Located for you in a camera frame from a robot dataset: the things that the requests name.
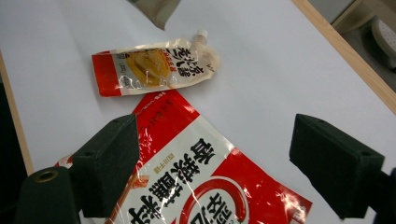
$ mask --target small snack pouch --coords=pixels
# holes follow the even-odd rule
[[[92,55],[93,70],[102,96],[166,91],[212,78],[219,56],[206,46],[207,32],[192,42],[176,39]]]

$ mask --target red plastic bag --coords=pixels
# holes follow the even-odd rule
[[[311,207],[211,126],[177,91],[134,110],[140,160],[107,223],[303,224]]]

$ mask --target red and white package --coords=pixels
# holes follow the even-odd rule
[[[106,223],[303,224],[311,207],[276,182],[176,90],[134,110],[140,160]]]
[[[206,42],[207,31],[199,30],[191,42],[180,38],[95,53],[92,63],[99,93],[145,94],[208,80],[219,68],[219,55]]]

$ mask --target yellow food picture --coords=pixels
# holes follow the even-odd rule
[[[158,88],[168,84],[171,70],[160,49],[131,52],[126,62],[142,86]]]

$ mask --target black metal bracket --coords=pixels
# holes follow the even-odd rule
[[[139,158],[135,115],[110,121],[72,158],[70,169],[25,179],[15,224],[76,224],[81,209],[84,217],[110,217]]]
[[[396,223],[396,168],[381,171],[385,157],[330,123],[297,114],[290,160],[341,218],[376,211],[375,224]]]

